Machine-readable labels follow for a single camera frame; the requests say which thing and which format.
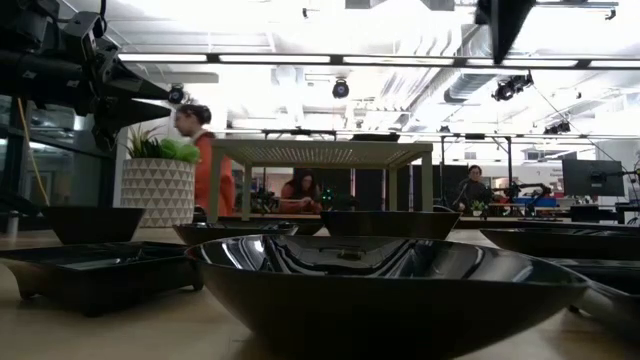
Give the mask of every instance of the potted plant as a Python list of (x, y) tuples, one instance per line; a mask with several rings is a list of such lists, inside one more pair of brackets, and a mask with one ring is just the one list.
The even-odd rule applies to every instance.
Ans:
[(130, 159), (122, 172), (122, 207), (147, 209), (141, 227), (191, 223), (194, 211), (196, 146), (158, 140), (159, 127), (133, 130), (126, 146)]
[(483, 202), (475, 200), (471, 203), (471, 211), (473, 211), (473, 216), (480, 216), (484, 211), (485, 205)]

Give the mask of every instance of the person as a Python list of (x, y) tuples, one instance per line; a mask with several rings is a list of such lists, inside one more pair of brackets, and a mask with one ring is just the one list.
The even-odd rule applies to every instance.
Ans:
[(317, 202), (320, 189), (311, 170), (298, 172), (280, 191), (280, 212), (295, 214), (309, 212), (319, 214), (322, 204)]
[[(195, 205), (209, 212), (211, 193), (211, 139), (215, 135), (204, 128), (211, 122), (211, 111), (204, 105), (184, 104), (176, 111), (175, 128), (182, 136), (191, 138), (193, 145), (200, 150), (200, 160), (196, 164)], [(218, 216), (233, 215), (235, 186), (231, 175), (231, 159), (226, 156), (220, 166), (220, 189), (218, 198)]]
[(468, 176), (458, 185), (458, 198), (456, 200), (458, 211), (464, 213), (471, 212), (471, 204), (474, 201), (487, 204), (492, 198), (496, 197), (491, 193), (491, 189), (487, 189), (482, 183), (482, 168), (480, 166), (471, 165), (468, 170)]

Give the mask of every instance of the white planter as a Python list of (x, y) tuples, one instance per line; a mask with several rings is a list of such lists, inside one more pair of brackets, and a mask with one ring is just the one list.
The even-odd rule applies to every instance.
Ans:
[(128, 159), (122, 172), (122, 207), (147, 209), (141, 227), (193, 221), (195, 165), (166, 159)]

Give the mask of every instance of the monitor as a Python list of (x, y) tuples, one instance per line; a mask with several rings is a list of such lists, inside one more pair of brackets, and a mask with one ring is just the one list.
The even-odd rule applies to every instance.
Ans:
[(624, 196), (622, 163), (607, 160), (562, 160), (564, 194)]

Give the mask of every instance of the wooden table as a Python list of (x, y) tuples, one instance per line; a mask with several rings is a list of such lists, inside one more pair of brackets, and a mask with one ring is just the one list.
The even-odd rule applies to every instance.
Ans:
[[(172, 230), (141, 230), (137, 240), (179, 242)], [(474, 230), (450, 240), (491, 245)], [(58, 246), (51, 232), (21, 234), (0, 248)], [(562, 312), (464, 360), (637, 359), (633, 348), (591, 320)], [(276, 360), (208, 291), (176, 291), (122, 312), (89, 319), (36, 297), (23, 302), (0, 266), (0, 358), (6, 360)]]

